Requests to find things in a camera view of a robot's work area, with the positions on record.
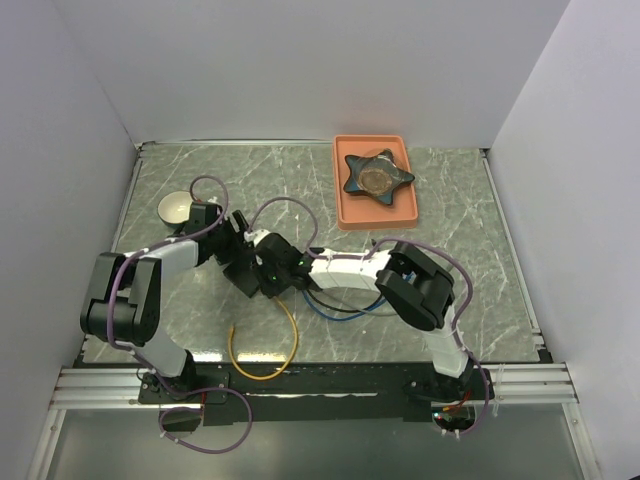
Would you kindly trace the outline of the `black network switch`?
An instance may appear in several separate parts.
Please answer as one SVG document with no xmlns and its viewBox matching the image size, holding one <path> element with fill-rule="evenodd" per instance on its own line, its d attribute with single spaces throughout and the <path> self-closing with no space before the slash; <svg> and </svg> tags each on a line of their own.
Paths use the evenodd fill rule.
<svg viewBox="0 0 640 480">
<path fill-rule="evenodd" d="M 223 270 L 225 278 L 248 298 L 252 298 L 260 289 L 253 263 L 252 255 L 243 255 L 233 260 Z"/>
</svg>

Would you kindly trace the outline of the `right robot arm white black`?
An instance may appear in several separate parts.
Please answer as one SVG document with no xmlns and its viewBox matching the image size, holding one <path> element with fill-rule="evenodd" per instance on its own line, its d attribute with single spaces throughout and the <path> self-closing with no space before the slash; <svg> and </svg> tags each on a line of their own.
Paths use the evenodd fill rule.
<svg viewBox="0 0 640 480">
<path fill-rule="evenodd" d="M 267 230 L 246 233 L 244 239 L 264 295 L 277 296 L 290 287 L 374 292 L 401 320 L 425 333 L 431 372 L 424 388 L 435 400 L 458 400 L 471 388 L 474 364 L 457 326 L 474 288 L 468 272 L 448 254 L 396 238 L 386 238 L 365 253 L 319 248 L 301 252 Z"/>
</svg>

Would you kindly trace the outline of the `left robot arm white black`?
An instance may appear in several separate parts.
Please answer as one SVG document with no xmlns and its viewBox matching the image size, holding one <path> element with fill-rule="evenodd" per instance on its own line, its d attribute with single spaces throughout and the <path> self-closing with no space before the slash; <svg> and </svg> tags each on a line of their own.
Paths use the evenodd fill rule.
<svg viewBox="0 0 640 480">
<path fill-rule="evenodd" d="M 160 326 L 162 284 L 211 258 L 221 266 L 232 264 L 241 256 L 247 228 L 239 210 L 228 217 L 223 206 L 194 202 L 188 219 L 158 244 L 100 254 L 81 309 L 81 329 L 132 355 L 174 401 L 212 388 L 197 373 L 192 353 Z"/>
</svg>

